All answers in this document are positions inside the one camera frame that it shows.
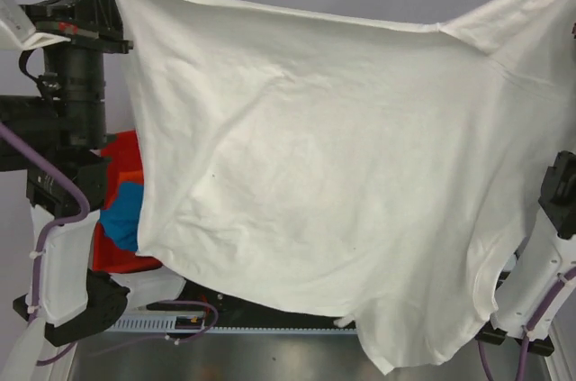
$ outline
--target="purple cable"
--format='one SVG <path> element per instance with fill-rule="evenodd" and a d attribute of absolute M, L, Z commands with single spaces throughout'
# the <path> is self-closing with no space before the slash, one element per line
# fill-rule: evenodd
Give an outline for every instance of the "purple cable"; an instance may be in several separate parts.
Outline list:
<path fill-rule="evenodd" d="M 173 301 L 173 302 L 161 302 L 161 303 L 181 304 L 181 305 L 193 304 L 195 306 L 207 307 L 208 309 L 210 309 L 211 311 L 214 312 L 214 319 L 212 320 L 212 322 L 210 323 L 210 325 L 208 327 L 204 327 L 202 330 L 198 331 L 197 333 L 194 334 L 194 336 L 192 336 L 190 338 L 181 339 L 181 340 L 174 340 L 175 343 L 187 343 L 187 342 L 191 342 L 192 340 L 197 340 L 197 339 L 201 338 L 204 334 L 206 334 L 208 332 L 208 330 L 210 330 L 212 327 L 214 327 L 216 325 L 216 322 L 218 322 L 218 311 L 216 310 L 216 308 L 214 306 L 212 306 L 209 303 L 196 302 L 196 301 Z M 167 338 L 166 334 L 150 334 L 148 336 L 143 336 L 143 337 L 137 338 L 135 340 L 129 340 L 127 342 L 121 343 L 120 345 L 115 345 L 113 347 L 103 349 L 101 351 L 96 351 L 96 352 L 90 354 L 90 357 L 102 356 L 103 354 L 107 354 L 108 352 L 112 352 L 112 351 L 116 351 L 118 349 L 126 348 L 126 347 L 129 347 L 130 345 L 134 345 L 136 343 L 141 343 L 145 340 L 154 340 L 154 339 L 164 339 L 165 340 L 166 338 Z"/>
<path fill-rule="evenodd" d="M 484 348 L 484 344 L 477 340 L 478 343 L 478 352 L 480 354 L 480 362 L 482 363 L 482 367 L 484 368 L 484 372 L 486 373 L 486 377 L 488 381 L 494 381 L 494 376 L 490 371 L 490 365 L 488 364 L 488 359 L 486 358 L 486 349 Z"/>
<path fill-rule="evenodd" d="M 78 202 L 80 206 L 80 213 L 75 216 L 62 217 L 55 219 L 52 222 L 47 223 L 44 228 L 40 231 L 38 240 L 36 241 L 35 251 L 42 253 L 44 247 L 46 246 L 46 240 L 52 228 L 55 226 L 64 225 L 67 223 L 80 222 L 87 217 L 90 213 L 90 204 L 86 199 L 82 191 L 64 174 L 62 174 L 54 165 L 49 163 L 44 157 L 42 157 L 38 152 L 36 152 L 30 145 L 28 145 L 23 139 L 18 135 L 8 129 L 4 124 L 0 122 L 0 137 L 4 138 L 15 150 L 18 150 L 24 157 L 26 157 L 30 162 L 36 165 L 38 168 L 42 169 L 54 178 L 62 188 L 67 190 Z M 40 304 L 40 284 L 41 284 L 41 267 L 42 267 L 42 256 L 38 256 L 34 259 L 32 263 L 32 286 L 31 286 L 31 306 L 38 307 Z M 38 310 L 34 310 L 30 314 L 28 323 L 34 321 L 38 317 Z M 58 359 L 64 357 L 72 348 L 74 344 L 68 345 L 62 352 L 60 352 L 56 357 L 49 360 L 39 360 L 37 366 L 46 366 Z"/>
<path fill-rule="evenodd" d="M 576 277 L 576 267 L 568 270 L 568 272 L 564 275 L 563 279 L 567 282 L 573 280 Z M 560 292 L 564 289 L 566 284 L 560 278 L 556 281 L 556 283 L 550 288 L 542 303 L 536 307 L 534 314 L 526 324 L 526 330 L 532 331 L 536 325 L 540 322 L 554 299 L 560 294 Z M 522 347 L 520 348 L 520 359 L 518 361 L 518 370 L 516 373 L 516 381 L 523 381 L 524 374 L 526 373 L 526 362 L 528 357 L 528 346 L 530 345 L 530 338 L 527 336 L 524 337 L 522 340 Z M 484 372 L 486 373 L 486 377 L 489 381 L 494 381 L 492 377 L 492 373 L 490 372 L 490 367 L 488 365 L 488 360 L 486 359 L 486 352 L 484 350 L 484 345 L 478 342 L 478 351 L 480 352 L 480 360 L 482 363 L 482 367 L 484 368 Z"/>

